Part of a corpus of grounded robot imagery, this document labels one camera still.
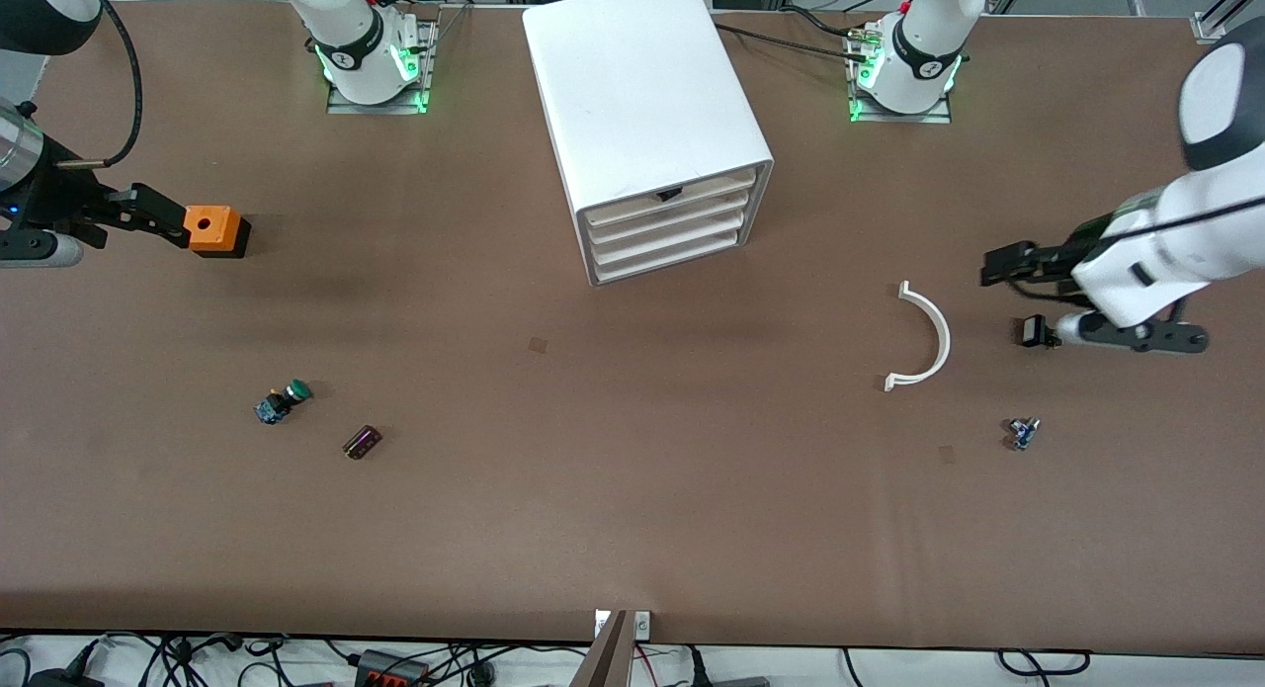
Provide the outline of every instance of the white curved object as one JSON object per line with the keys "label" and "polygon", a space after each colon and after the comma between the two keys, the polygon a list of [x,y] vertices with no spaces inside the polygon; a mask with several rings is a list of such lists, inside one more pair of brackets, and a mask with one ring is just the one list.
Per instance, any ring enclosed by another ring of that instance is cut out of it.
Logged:
{"label": "white curved object", "polygon": [[926,381],[927,377],[935,376],[936,371],[944,366],[946,359],[949,359],[949,323],[945,321],[945,315],[940,314],[940,309],[935,304],[931,304],[930,299],[917,294],[917,291],[910,290],[910,281],[906,278],[901,282],[901,291],[897,294],[902,300],[907,302],[913,302],[918,309],[927,313],[931,318],[931,325],[936,328],[936,337],[940,337],[940,350],[936,352],[936,362],[931,363],[931,368],[921,372],[917,376],[904,376],[903,373],[888,373],[887,381],[883,383],[883,391],[891,391],[896,386],[908,386],[911,383],[917,383],[917,381]]}

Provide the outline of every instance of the brown tabletop surface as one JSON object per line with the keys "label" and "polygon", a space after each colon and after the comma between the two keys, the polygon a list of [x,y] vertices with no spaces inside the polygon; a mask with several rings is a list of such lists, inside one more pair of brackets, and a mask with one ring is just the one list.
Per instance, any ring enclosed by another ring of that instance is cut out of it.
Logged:
{"label": "brown tabletop surface", "polygon": [[[1070,307],[977,285],[1183,172],[1184,20],[982,20],[950,125],[849,124],[839,62],[725,34],[777,161],[749,244],[593,290],[520,11],[467,13],[429,114],[350,116],[283,3],[119,10],[145,124],[102,181],[254,237],[0,276],[0,624],[1265,649],[1265,282],[1192,300],[1190,358],[1018,348]],[[130,101],[102,24],[37,116],[104,156]],[[935,353],[903,278],[953,354],[883,393]]]}

